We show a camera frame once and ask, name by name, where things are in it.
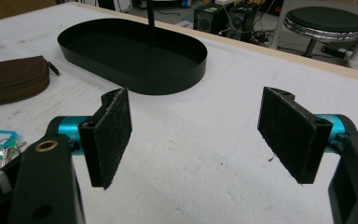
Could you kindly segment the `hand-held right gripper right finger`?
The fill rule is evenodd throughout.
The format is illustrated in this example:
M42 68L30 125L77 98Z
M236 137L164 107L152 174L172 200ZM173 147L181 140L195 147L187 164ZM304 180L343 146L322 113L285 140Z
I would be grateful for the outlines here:
M326 150L346 128L338 115L310 113L287 91L265 87L257 130L299 184L312 184Z

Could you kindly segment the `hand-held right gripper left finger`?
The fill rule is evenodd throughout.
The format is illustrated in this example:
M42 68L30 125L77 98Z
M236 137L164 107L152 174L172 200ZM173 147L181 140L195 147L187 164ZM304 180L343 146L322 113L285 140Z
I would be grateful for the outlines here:
M108 189L131 138L131 110L127 89L107 92L101 101L92 116L60 116L56 130L73 154L85 156L91 185Z

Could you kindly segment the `black oval tray key stand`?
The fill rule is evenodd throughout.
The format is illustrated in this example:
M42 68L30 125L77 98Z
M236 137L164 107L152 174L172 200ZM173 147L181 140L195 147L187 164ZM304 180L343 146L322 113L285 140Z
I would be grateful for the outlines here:
M121 87L146 95L185 91L199 83L208 51L198 39L125 19L73 25L58 36L64 58Z

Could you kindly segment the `brown leather zip pouch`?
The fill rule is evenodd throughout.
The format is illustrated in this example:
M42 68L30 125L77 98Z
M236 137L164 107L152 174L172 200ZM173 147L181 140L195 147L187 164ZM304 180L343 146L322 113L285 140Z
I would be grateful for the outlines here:
M49 72L60 71L43 56L0 62L0 105L18 102L44 91L49 85Z

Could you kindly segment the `black power strip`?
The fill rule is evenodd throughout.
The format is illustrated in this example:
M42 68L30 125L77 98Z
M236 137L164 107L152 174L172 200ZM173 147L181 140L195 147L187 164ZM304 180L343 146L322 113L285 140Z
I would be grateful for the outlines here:
M345 57L347 50L343 48L333 48L333 47L323 46L322 52L334 56L336 58L343 59Z

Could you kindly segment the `black round stool chrome rim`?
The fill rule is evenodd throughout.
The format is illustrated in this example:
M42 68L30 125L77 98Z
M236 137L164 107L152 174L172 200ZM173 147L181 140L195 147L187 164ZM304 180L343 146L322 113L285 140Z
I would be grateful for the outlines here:
M343 9L300 7L287 12L283 24L288 30L310 38L305 57L310 57L318 40L358 40L358 15Z

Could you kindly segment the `black computer tower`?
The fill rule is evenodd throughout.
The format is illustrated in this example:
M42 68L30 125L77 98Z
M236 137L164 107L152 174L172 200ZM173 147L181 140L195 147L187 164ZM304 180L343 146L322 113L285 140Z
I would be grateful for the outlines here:
M209 34L218 34L227 28L228 11L232 4L209 3L194 10L193 29Z
M228 11L227 37L249 42L254 29L257 4L241 2Z

